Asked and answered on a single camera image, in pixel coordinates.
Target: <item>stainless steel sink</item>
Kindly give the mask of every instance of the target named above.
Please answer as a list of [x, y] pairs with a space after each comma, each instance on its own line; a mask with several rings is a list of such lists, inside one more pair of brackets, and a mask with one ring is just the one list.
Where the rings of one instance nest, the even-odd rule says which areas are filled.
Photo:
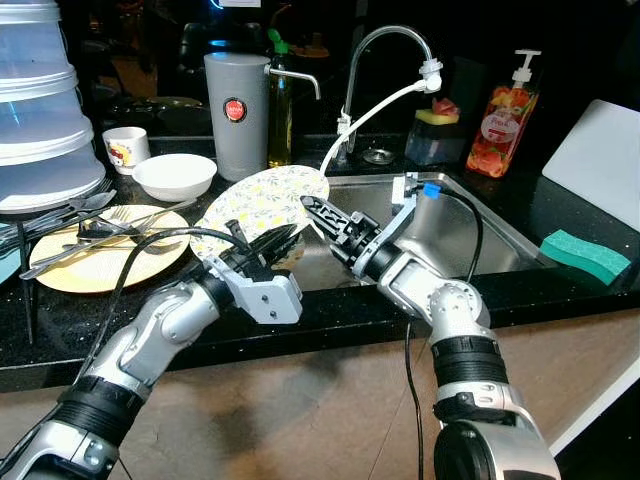
[[[396, 175], [362, 175], [329, 179], [329, 200], [347, 214], [366, 212], [382, 226], [391, 215], [391, 190]], [[540, 257], [538, 248], [469, 194], [450, 177], [424, 173], [421, 180], [433, 181], [469, 198], [478, 208], [484, 224], [484, 240], [477, 274], [528, 270], [552, 265]], [[303, 231], [305, 253], [293, 269], [303, 291], [359, 286], [351, 273], [336, 260], [328, 246], [312, 228]], [[458, 200], [440, 196], [434, 200], [421, 195], [414, 220], [396, 240], [447, 277], [464, 276], [476, 242], [476, 226], [471, 210]]]

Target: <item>white cutting board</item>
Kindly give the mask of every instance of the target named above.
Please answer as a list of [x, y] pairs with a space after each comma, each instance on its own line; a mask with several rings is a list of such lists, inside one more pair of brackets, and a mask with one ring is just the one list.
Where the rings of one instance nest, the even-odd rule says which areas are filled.
[[594, 100], [542, 174], [640, 232], [640, 113]]

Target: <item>black wire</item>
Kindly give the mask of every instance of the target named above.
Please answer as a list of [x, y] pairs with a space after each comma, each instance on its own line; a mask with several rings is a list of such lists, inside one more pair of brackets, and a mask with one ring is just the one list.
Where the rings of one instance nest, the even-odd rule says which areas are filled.
[[442, 195], [447, 195], [451, 198], [455, 198], [459, 202], [462, 202], [463, 204], [465, 204], [467, 207], [469, 207], [469, 209], [473, 213], [473, 217], [476, 220], [476, 248], [473, 251], [473, 257], [471, 259], [471, 264], [469, 265], [469, 272], [467, 273], [466, 281], [468, 283], [471, 281], [471, 278], [473, 277], [476, 271], [476, 267], [478, 266], [478, 260], [480, 259], [480, 251], [482, 250], [482, 240], [484, 238], [484, 227], [482, 225], [482, 216], [480, 215], [480, 212], [478, 211], [478, 208], [475, 206], [475, 204], [464, 195], [460, 195], [454, 191], [444, 190], [444, 189], [441, 190], [440, 193]]
[[2, 460], [2, 463], [0, 464], [0, 478], [2, 478], [2, 476], [7, 473], [11, 467], [13, 467], [17, 460], [16, 457], [20, 455], [25, 448], [27, 448], [29, 442], [31, 442], [31, 440], [33, 439], [33, 436], [38, 433], [38, 430], [40, 430], [40, 427], [42, 427], [45, 422], [49, 421], [49, 419], [53, 417], [53, 415], [58, 411], [58, 408], [59, 405], [56, 405], [53, 410], [42, 417], [38, 421], [38, 423], [36, 423], [27, 433], [24, 434], [24, 436], [18, 441], [18, 443], [13, 446], [9, 453], [7, 453], [7, 455]]
[[127, 477], [129, 478], [129, 480], [133, 480], [133, 477], [129, 473], [129, 469], [125, 466], [124, 462], [122, 461], [122, 457], [118, 457], [118, 461], [120, 462], [120, 465], [122, 465], [122, 468], [124, 469], [124, 473], [127, 474]]
[[416, 392], [416, 386], [413, 383], [413, 373], [411, 373], [411, 319], [407, 322], [407, 332], [404, 337], [404, 368], [407, 371], [407, 382], [409, 390], [413, 397], [413, 405], [416, 409], [416, 425], [418, 428], [418, 480], [424, 479], [424, 434], [422, 432], [422, 409], [420, 408], [420, 399]]
[[93, 344], [91, 345], [89, 353], [85, 357], [84, 362], [82, 363], [82, 366], [80, 367], [80, 370], [78, 371], [78, 374], [76, 375], [76, 378], [73, 381], [74, 384], [80, 379], [80, 377], [82, 377], [85, 374], [85, 372], [87, 371], [87, 368], [89, 368], [89, 365], [93, 361], [96, 353], [98, 352], [98, 349], [100, 348], [100, 344], [102, 343], [102, 340], [104, 339], [104, 336], [107, 333], [107, 329], [109, 328], [109, 325], [111, 324], [111, 322], [113, 321], [113, 317], [115, 316], [116, 306], [118, 304], [118, 300], [120, 299], [120, 294], [122, 293], [122, 289], [124, 288], [124, 283], [127, 280], [127, 275], [129, 275], [131, 266], [133, 265], [133, 262], [135, 261], [138, 254], [142, 252], [145, 248], [147, 248], [149, 245], [151, 245], [152, 243], [157, 242], [158, 240], [162, 240], [163, 238], [174, 237], [176, 235], [205, 235], [209, 237], [216, 237], [216, 238], [219, 238], [220, 240], [224, 240], [226, 242], [234, 244], [242, 252], [250, 251], [250, 248], [246, 243], [238, 240], [235, 237], [232, 237], [227, 233], [219, 232], [217, 230], [210, 230], [208, 228], [200, 228], [200, 227], [172, 228], [170, 230], [165, 230], [163, 232], [154, 233], [153, 235], [149, 235], [144, 240], [142, 240], [139, 244], [135, 246], [133, 250], [131, 250], [131, 253], [127, 257], [127, 261], [124, 263], [124, 267], [122, 267], [122, 272], [120, 272], [120, 276], [118, 277], [116, 286], [113, 289], [111, 298], [109, 299], [109, 304], [107, 308], [107, 318], [104, 322], [102, 322], [102, 325], [100, 326], [100, 330], [98, 331], [98, 334], [96, 335], [96, 338], [93, 341]]
[[[100, 344], [102, 343], [102, 340], [104, 339], [104, 336], [107, 333], [107, 329], [110, 323], [112, 322], [113, 317], [115, 316], [115, 309], [116, 309], [118, 300], [120, 298], [120, 294], [122, 293], [122, 289], [124, 288], [124, 283], [127, 280], [127, 276], [131, 271], [131, 267], [136, 257], [140, 254], [141, 251], [143, 251], [146, 247], [148, 247], [152, 243], [167, 237], [173, 237], [177, 235], [205, 235], [210, 237], [216, 237], [226, 242], [232, 243], [233, 245], [237, 246], [242, 252], [250, 251], [250, 248], [247, 244], [238, 240], [235, 237], [232, 237], [227, 233], [219, 232], [217, 230], [210, 230], [208, 228], [199, 228], [199, 227], [173, 228], [171, 230], [165, 230], [163, 232], [158, 232], [153, 235], [149, 235], [144, 240], [142, 240], [131, 251], [131, 253], [127, 257], [124, 267], [122, 267], [122, 272], [120, 272], [120, 276], [118, 277], [116, 286], [113, 290], [111, 298], [109, 299], [109, 304], [107, 308], [107, 318], [100, 326], [100, 330], [98, 331], [98, 334], [96, 335], [96, 338], [93, 344], [91, 345], [89, 353], [87, 354], [82, 366], [80, 367], [80, 370], [78, 371], [78, 374], [76, 375], [76, 378], [73, 381], [74, 384], [87, 371], [87, 368], [93, 361], [96, 352], [100, 348]], [[24, 450], [24, 448], [26, 448], [26, 446], [33, 439], [33, 436], [38, 432], [40, 427], [53, 417], [53, 415], [56, 413], [58, 408], [59, 406], [56, 406], [47, 415], [45, 415], [42, 419], [40, 419], [38, 423], [36, 423], [33, 427], [31, 427], [31, 429], [18, 441], [18, 443], [15, 444], [15, 446], [11, 449], [11, 451], [4, 457], [4, 459], [2, 460], [2, 463], [0, 464], [0, 477], [2, 477], [2, 475], [7, 473], [7, 471], [13, 466], [13, 464], [15, 463], [15, 457], [19, 455]], [[128, 474], [128, 471], [124, 466], [124, 464], [122, 464], [122, 466]]]
[[[482, 216], [478, 211], [478, 208], [475, 204], [469, 200], [467, 197], [460, 195], [451, 190], [441, 190], [440, 193], [442, 195], [447, 195], [451, 198], [457, 199], [459, 202], [462, 202], [464, 205], [469, 207], [473, 216], [476, 220], [476, 247], [473, 251], [473, 257], [471, 259], [471, 263], [469, 265], [469, 271], [467, 272], [467, 282], [471, 281], [473, 277], [476, 267], [478, 266], [478, 260], [480, 259], [480, 252], [482, 250], [482, 240], [484, 237], [484, 228], [482, 225]], [[422, 431], [422, 409], [420, 408], [420, 399], [418, 398], [418, 394], [416, 393], [416, 387], [413, 383], [413, 373], [411, 372], [411, 319], [407, 322], [407, 331], [404, 337], [404, 367], [407, 371], [407, 382], [409, 383], [409, 390], [411, 391], [411, 397], [413, 398], [413, 405], [416, 410], [416, 424], [418, 429], [418, 480], [424, 479], [424, 433]]]

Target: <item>red soap bottle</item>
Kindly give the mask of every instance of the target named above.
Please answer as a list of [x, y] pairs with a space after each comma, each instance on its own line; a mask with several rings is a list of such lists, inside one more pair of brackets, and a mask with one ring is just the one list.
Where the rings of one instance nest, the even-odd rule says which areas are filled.
[[501, 85], [493, 90], [467, 158], [469, 170], [493, 178], [507, 173], [538, 100], [538, 93], [525, 84], [531, 80], [531, 59], [541, 52], [516, 50], [516, 54], [526, 55], [524, 65], [513, 72], [513, 86]]

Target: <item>green cap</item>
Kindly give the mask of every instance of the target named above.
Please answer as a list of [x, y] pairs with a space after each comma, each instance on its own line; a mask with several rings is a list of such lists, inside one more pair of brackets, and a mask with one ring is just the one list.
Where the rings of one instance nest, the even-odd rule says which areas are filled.
[[273, 42], [273, 49], [276, 53], [289, 53], [289, 44], [282, 40], [282, 37], [275, 28], [267, 30], [267, 35]]

